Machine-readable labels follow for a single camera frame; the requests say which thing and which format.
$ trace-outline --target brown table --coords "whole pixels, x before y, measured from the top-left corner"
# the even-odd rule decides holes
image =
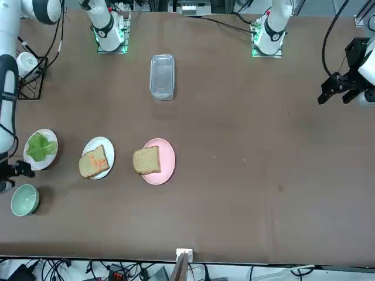
[[[42,99],[19,102],[16,116],[18,155],[40,128],[57,133],[60,154],[17,179],[39,188],[36,215],[17,218],[13,192],[0,197],[1,254],[173,260],[185,247],[196,261],[374,265],[375,111],[316,100],[332,18],[292,18],[284,58],[253,59],[249,35],[172,13],[141,13],[129,53],[99,55],[84,12],[68,14]],[[52,29],[26,20],[21,36],[43,53]],[[359,35],[338,20],[332,72]],[[149,92],[150,59],[163,53],[176,60],[171,102]],[[84,180],[78,160],[95,136],[113,142],[115,165]],[[132,152],[157,137],[177,155],[158,187],[132,168]]]

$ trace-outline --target plastic container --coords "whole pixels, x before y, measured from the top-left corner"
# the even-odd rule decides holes
[[[171,54],[152,57],[150,70],[150,91],[158,101],[173,99],[175,89],[175,59]]]

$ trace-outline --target toast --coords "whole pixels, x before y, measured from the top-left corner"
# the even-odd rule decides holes
[[[159,146],[135,151],[133,153],[133,166],[137,174],[160,173]]]
[[[91,150],[83,155],[79,161],[79,168],[81,176],[85,179],[94,177],[101,172],[110,168],[108,160],[105,156],[103,145],[98,146],[96,149]]]

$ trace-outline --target floor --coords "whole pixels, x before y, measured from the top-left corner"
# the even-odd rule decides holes
[[[7,279],[14,272],[17,267],[22,263],[27,263],[30,260],[11,260],[5,261],[0,264],[0,278]],[[44,261],[40,261],[35,270],[33,271],[34,275],[37,277],[36,281],[42,281],[41,272],[43,268]],[[61,267],[59,273],[64,278],[65,281],[81,281],[92,279],[92,273],[85,273],[87,268],[87,261],[73,261],[71,267],[67,269],[66,265]],[[124,267],[131,265],[132,263],[122,263]],[[148,266],[149,263],[145,263],[142,267]],[[173,271],[172,264],[161,264],[157,263],[152,265],[148,269],[148,275],[152,277],[161,267],[165,267],[167,274],[170,276]],[[46,274],[51,267],[48,265],[45,266],[44,274]],[[229,266],[229,265],[208,265],[209,275],[211,279],[226,277],[228,281],[247,281],[249,279],[249,274],[251,267],[250,266]],[[106,278],[108,276],[108,271],[106,268],[99,262],[93,264],[94,274],[96,277]],[[255,267],[253,270],[252,280],[257,280],[257,277],[264,276],[272,273],[281,271],[281,268],[262,268]],[[191,273],[191,270],[187,274],[187,281],[198,281],[204,279],[204,267],[201,264],[192,264],[192,271],[194,276]],[[132,275],[137,274],[133,269],[131,271]],[[314,270],[311,274],[304,276],[303,281],[371,281],[374,280],[375,273],[355,273],[355,272],[341,272],[341,271],[327,271],[327,270]],[[268,280],[273,281],[298,281],[299,278],[292,275],[290,272],[285,273],[280,277],[267,278]]]

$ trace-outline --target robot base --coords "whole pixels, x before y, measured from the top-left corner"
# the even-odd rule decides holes
[[[119,23],[120,23],[120,36],[124,38],[124,42],[121,43],[115,50],[111,52],[107,52],[103,50],[103,48],[100,46],[98,34],[96,34],[94,30],[95,39],[98,44],[98,49],[97,49],[98,54],[126,54],[128,52],[131,12],[129,13],[129,17],[127,18],[125,18],[122,15],[119,15],[118,18],[119,18]]]
[[[256,35],[251,34],[251,56],[252,57],[282,57],[282,42],[280,44],[280,49],[277,53],[268,55],[262,53],[259,48],[255,45],[255,42],[259,39],[259,34],[262,31],[262,19],[257,19],[250,25],[250,30],[257,32]]]

